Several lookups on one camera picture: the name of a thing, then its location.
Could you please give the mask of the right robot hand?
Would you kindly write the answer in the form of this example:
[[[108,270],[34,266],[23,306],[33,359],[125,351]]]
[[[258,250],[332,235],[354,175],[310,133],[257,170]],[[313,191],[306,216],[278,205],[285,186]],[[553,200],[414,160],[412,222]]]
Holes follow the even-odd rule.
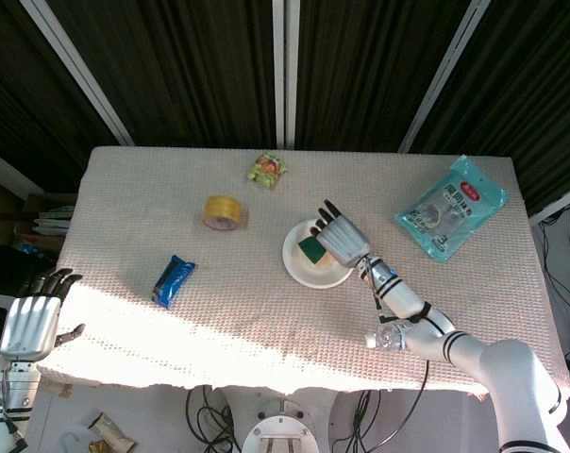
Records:
[[[319,208],[319,219],[310,234],[343,267],[354,268],[370,253],[367,236],[328,199]]]

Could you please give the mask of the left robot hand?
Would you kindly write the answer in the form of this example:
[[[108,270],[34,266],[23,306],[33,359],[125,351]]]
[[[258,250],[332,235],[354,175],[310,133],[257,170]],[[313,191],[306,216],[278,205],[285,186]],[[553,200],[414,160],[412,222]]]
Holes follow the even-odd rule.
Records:
[[[63,302],[80,279],[82,275],[72,269],[61,268],[44,271],[28,281],[8,310],[0,355],[7,361],[38,362],[56,347],[81,336],[85,324],[57,334]]]

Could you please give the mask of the green yellow sponge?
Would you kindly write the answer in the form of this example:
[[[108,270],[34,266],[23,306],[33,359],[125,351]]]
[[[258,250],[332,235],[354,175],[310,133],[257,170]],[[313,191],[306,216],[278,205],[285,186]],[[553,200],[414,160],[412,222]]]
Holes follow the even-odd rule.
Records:
[[[329,257],[327,250],[314,236],[304,238],[297,245],[303,256],[313,266]]]

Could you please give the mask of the white paper plate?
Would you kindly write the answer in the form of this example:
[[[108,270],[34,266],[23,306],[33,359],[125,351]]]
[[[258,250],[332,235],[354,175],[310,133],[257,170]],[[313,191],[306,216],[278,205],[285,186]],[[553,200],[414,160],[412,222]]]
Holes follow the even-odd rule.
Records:
[[[310,236],[310,228],[316,219],[298,223],[286,235],[282,245],[282,260],[287,272],[298,283],[313,289],[329,289],[342,284],[352,274],[352,269],[339,264],[328,252],[312,263],[298,245]]]

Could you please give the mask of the green crumpled snack wrapper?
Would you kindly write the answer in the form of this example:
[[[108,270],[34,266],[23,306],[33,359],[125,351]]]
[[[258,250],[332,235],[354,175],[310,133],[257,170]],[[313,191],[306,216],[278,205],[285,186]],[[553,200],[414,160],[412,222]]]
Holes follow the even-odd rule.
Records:
[[[255,181],[263,188],[273,189],[280,176],[289,171],[283,160],[273,152],[263,152],[247,171],[247,179]]]

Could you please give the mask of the cardboard box with papers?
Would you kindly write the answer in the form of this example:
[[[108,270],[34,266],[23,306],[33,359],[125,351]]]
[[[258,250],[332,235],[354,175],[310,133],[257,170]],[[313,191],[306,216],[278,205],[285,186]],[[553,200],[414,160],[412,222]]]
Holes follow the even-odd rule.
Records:
[[[1,210],[0,221],[12,222],[18,239],[58,255],[76,200],[76,193],[31,193],[19,210]]]

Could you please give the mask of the clear water bottle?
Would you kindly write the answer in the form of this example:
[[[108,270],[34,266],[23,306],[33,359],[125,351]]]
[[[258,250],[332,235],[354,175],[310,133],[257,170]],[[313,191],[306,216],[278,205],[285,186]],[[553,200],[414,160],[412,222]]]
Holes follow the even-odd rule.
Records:
[[[407,350],[407,334],[411,329],[412,323],[407,321],[380,324],[365,335],[366,346],[386,351]]]

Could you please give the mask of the teal cleaning cloth package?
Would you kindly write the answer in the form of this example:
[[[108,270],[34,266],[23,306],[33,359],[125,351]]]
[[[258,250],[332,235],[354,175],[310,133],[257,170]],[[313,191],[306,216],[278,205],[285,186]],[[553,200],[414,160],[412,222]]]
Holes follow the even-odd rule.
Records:
[[[434,260],[445,262],[508,201],[508,194],[467,156],[395,216]]]

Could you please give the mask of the beige woven tablecloth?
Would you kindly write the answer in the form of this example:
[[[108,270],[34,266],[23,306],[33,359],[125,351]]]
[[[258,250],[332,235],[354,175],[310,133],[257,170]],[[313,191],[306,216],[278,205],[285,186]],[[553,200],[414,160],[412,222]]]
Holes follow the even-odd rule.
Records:
[[[430,258],[394,220],[447,172],[439,155],[283,151],[289,171],[273,189],[247,179],[258,152],[101,146],[79,185],[59,265],[82,279],[59,330],[85,324],[42,370],[70,383],[191,388],[268,387],[284,394],[322,387],[456,390],[483,394],[447,363],[370,349],[377,325],[357,276],[313,290],[287,273],[281,249],[328,199],[370,239],[373,252],[454,326],[483,342],[529,344],[570,396],[536,246],[513,164],[478,157],[508,194],[506,205],[446,262]],[[236,229],[204,225],[206,199],[241,203]],[[170,309],[151,300],[177,255],[196,267]]]

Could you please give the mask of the yellow packing tape roll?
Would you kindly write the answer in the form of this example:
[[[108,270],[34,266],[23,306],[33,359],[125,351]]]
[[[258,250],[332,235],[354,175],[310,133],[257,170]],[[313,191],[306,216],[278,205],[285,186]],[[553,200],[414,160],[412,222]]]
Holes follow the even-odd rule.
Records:
[[[210,196],[205,202],[203,222],[219,231],[236,229],[241,222],[241,203],[230,196]]]

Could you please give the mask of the brown snack wrapper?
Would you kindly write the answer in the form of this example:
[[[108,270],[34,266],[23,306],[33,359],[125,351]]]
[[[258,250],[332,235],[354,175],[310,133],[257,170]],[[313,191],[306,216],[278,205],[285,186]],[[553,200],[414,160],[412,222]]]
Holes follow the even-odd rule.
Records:
[[[88,429],[105,441],[113,453],[132,453],[138,446],[103,411],[92,420]]]

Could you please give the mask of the blue snack package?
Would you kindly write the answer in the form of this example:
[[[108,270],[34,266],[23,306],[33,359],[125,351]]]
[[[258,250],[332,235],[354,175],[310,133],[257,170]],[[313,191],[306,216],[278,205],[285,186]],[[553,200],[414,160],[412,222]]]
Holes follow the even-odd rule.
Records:
[[[195,267],[194,262],[173,255],[153,288],[151,300],[165,309],[170,309],[177,292]]]

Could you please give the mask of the white robot torso base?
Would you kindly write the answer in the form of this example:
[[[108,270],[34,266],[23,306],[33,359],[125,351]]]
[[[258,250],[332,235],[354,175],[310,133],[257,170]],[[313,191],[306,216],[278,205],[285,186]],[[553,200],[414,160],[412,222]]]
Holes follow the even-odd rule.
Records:
[[[222,393],[240,453],[331,453],[329,419],[336,391],[310,387],[282,394],[227,386]]]

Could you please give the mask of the black pleated curtain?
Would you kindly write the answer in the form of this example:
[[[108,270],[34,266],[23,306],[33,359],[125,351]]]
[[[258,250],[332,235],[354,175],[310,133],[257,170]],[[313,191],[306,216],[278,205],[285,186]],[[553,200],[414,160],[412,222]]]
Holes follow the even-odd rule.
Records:
[[[276,148],[272,0],[46,0],[136,145]],[[470,0],[301,0],[295,146],[397,152]],[[0,159],[76,190],[118,144],[19,0],[0,0]],[[409,154],[513,161],[570,192],[570,0],[492,0]]]

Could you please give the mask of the white upright frame post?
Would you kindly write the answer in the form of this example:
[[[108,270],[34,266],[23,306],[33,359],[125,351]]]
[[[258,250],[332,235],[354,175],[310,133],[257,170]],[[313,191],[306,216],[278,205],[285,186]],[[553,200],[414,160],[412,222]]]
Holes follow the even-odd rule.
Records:
[[[301,0],[272,0],[277,149],[294,150]]]

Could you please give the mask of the white slanted frame post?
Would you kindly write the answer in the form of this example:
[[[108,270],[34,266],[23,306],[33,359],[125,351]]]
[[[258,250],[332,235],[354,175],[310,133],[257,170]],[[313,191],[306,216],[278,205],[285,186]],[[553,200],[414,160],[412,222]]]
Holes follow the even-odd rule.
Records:
[[[47,1],[19,0],[19,2],[117,143],[123,146],[134,146],[135,142],[126,125],[110,103]]]
[[[407,132],[397,148],[399,154],[407,154],[411,151],[416,137],[491,3],[492,0],[470,0],[459,26],[447,46],[440,64],[427,87],[426,93],[411,120]]]

